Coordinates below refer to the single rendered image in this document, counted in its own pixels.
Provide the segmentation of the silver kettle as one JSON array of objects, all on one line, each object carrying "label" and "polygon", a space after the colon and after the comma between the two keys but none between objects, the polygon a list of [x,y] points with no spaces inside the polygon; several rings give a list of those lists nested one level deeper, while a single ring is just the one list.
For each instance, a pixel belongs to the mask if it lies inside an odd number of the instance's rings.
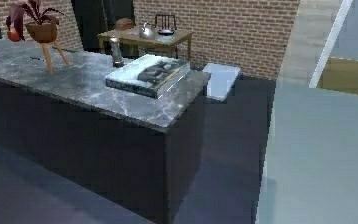
[{"label": "silver kettle", "polygon": [[145,22],[143,26],[140,28],[139,36],[142,39],[153,39],[154,31],[151,28],[151,24],[149,22]]}]

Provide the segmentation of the black marble-top kitchen island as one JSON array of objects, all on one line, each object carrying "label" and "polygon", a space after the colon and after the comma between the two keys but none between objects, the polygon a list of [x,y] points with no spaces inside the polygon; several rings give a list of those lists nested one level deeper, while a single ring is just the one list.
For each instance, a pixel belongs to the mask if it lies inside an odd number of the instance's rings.
[{"label": "black marble-top kitchen island", "polygon": [[0,39],[0,146],[153,224],[172,224],[201,160],[209,74],[158,99],[109,88],[105,54]]}]

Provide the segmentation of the grey picture book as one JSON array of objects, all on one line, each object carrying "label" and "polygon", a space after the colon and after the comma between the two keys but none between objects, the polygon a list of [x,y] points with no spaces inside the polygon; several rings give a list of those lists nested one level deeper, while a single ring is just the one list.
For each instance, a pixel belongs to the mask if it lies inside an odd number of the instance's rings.
[{"label": "grey picture book", "polygon": [[158,99],[190,71],[184,59],[146,54],[105,77],[105,85]]}]

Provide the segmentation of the wooden side table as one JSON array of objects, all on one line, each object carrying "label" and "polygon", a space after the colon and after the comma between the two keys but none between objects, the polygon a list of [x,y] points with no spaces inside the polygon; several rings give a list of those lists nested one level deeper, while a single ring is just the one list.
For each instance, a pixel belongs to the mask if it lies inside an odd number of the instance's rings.
[{"label": "wooden side table", "polygon": [[162,48],[170,54],[174,53],[175,48],[183,43],[187,43],[187,60],[191,60],[191,42],[192,31],[176,30],[172,36],[160,36],[154,32],[153,39],[143,39],[139,35],[139,27],[119,31],[110,30],[97,35],[101,53],[105,53],[104,43],[109,41],[113,36],[118,37],[119,41],[126,45],[134,45],[142,48]]}]

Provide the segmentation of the red apple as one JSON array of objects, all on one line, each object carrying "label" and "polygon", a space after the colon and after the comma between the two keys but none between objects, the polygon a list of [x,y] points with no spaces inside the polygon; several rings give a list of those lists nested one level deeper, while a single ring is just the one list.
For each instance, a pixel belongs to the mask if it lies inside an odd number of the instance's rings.
[{"label": "red apple", "polygon": [[17,33],[17,31],[14,28],[11,28],[8,32],[7,32],[7,37],[9,40],[11,40],[12,42],[18,42],[21,40],[19,34]]}]

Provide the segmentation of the glass pepper mill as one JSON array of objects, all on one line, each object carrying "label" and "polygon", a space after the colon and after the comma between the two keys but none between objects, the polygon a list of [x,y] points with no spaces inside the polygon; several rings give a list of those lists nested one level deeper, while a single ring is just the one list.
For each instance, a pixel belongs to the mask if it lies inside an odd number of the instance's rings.
[{"label": "glass pepper mill", "polygon": [[122,67],[124,65],[124,60],[120,50],[120,42],[117,37],[110,38],[110,45],[112,51],[112,61],[113,66],[116,68]]}]

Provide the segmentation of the white door frame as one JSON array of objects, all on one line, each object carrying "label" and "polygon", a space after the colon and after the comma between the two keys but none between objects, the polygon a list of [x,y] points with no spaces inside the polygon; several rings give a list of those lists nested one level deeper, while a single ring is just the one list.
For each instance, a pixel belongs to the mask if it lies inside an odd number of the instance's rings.
[{"label": "white door frame", "polygon": [[331,51],[335,45],[336,39],[340,33],[340,30],[344,24],[344,21],[347,17],[348,11],[351,8],[353,0],[342,0],[338,13],[335,17],[333,25],[331,27],[330,33],[327,37],[321,55],[319,57],[318,63],[315,66],[314,72],[310,78],[308,87],[309,88],[316,88],[322,72],[325,68],[326,62],[331,54]]}]

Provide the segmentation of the red-leaved potted house plant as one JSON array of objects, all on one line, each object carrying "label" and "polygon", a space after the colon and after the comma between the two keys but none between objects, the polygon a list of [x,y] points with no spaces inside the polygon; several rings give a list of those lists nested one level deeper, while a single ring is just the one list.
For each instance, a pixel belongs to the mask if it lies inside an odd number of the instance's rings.
[{"label": "red-leaved potted house plant", "polygon": [[52,7],[48,7],[41,12],[40,5],[40,0],[27,0],[23,3],[11,4],[5,24],[7,32],[11,28],[14,28],[17,31],[21,38],[20,41],[25,40],[23,28],[26,28],[30,37],[41,45],[48,71],[52,74],[53,65],[47,47],[48,44],[54,45],[66,65],[69,65],[69,61],[62,52],[57,41],[57,26],[60,24],[60,21],[56,16],[48,15],[48,12],[57,12],[61,15],[64,15],[64,13]]}]

